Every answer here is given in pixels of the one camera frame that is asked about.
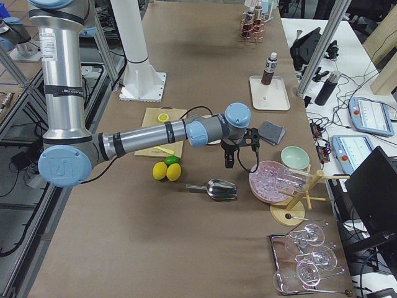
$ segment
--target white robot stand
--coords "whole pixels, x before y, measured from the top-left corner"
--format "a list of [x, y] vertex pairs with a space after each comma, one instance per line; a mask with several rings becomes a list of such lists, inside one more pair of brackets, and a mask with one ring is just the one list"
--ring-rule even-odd
[[111, 0], [111, 3], [127, 58], [120, 99], [160, 102], [166, 73], [156, 72], [149, 63], [138, 2]]

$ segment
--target computer monitor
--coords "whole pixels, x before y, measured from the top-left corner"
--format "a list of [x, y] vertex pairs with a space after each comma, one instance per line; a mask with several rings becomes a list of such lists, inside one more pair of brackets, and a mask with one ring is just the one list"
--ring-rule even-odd
[[376, 147], [346, 181], [346, 189], [370, 234], [360, 241], [362, 248], [377, 247], [397, 278], [397, 160]]

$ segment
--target blue joint cap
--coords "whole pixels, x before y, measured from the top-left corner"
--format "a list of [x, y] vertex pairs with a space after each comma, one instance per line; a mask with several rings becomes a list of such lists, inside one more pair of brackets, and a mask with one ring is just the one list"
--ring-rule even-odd
[[204, 146], [208, 143], [207, 130], [199, 121], [193, 121], [186, 125], [186, 135], [193, 147]]
[[20, 19], [18, 19], [17, 17], [5, 17], [3, 18], [4, 22], [7, 25], [21, 25], [23, 24]]
[[80, 32], [79, 37], [93, 37], [96, 33], [97, 29], [95, 27], [84, 28], [84, 30]]
[[5, 52], [9, 52], [15, 48], [15, 45], [12, 42], [10, 42], [8, 39], [4, 39], [0, 37], [0, 47]]
[[251, 111], [240, 102], [230, 104], [225, 110], [226, 120], [238, 129], [246, 129], [251, 121]]
[[38, 171], [49, 183], [71, 187], [82, 183], [91, 173], [91, 162], [81, 150], [67, 145], [52, 146], [38, 159]]
[[68, 6], [73, 0], [28, 0], [28, 2], [38, 8], [59, 9]]

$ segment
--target cutting board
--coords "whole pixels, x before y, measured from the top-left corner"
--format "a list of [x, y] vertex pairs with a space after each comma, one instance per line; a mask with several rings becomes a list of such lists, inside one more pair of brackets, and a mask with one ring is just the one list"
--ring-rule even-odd
[[[187, 110], [180, 110], [180, 109], [162, 109], [162, 108], [155, 108], [155, 107], [147, 107], [145, 116], [143, 117], [142, 127], [153, 126], [153, 125], [160, 125], [158, 121], [159, 114], [167, 114], [169, 116], [169, 121], [178, 120], [183, 114], [185, 114]], [[183, 141], [179, 141], [173, 144], [164, 144], [160, 145], [160, 147], [167, 148], [170, 150], [174, 150], [176, 156], [179, 158], [182, 157], [182, 149], [184, 146]], [[165, 153], [161, 150], [155, 149], [153, 147], [136, 151], [135, 156], [147, 156], [147, 157], [162, 157], [165, 158], [170, 156], [170, 154]]]

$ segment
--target brown table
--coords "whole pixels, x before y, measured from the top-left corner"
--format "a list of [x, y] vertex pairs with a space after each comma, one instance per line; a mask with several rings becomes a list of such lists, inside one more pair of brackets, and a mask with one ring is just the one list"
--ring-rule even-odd
[[[238, 5], [150, 4], [143, 23], [150, 61], [167, 72], [163, 101], [123, 102], [113, 94], [99, 131], [139, 127], [146, 107], [206, 105], [223, 112], [236, 101], [252, 107], [248, 79], [262, 74], [265, 59], [276, 51], [276, 72], [285, 81], [291, 109], [252, 109], [251, 127], [265, 120], [287, 127], [280, 145], [261, 143], [260, 158], [280, 161], [283, 147], [298, 145], [318, 169], [304, 103], [292, 93], [298, 83], [280, 17], [275, 12], [263, 44], [244, 45], [238, 41], [243, 11]], [[251, 149], [242, 149], [241, 156], [246, 166], [255, 163]], [[269, 205], [254, 197], [248, 174], [237, 162], [224, 169], [219, 146], [185, 144], [182, 176], [174, 183], [152, 178], [157, 161], [129, 154], [101, 179], [73, 189], [29, 297], [279, 296], [272, 285], [268, 236], [290, 229], [276, 223]], [[236, 183], [239, 200], [219, 203], [184, 189], [185, 183], [205, 184], [211, 178]], [[316, 192], [326, 196], [323, 184]], [[308, 217], [330, 222], [327, 238], [339, 245], [337, 255], [347, 267], [330, 203], [313, 207]], [[351, 287], [350, 276], [321, 287], [344, 290]]]

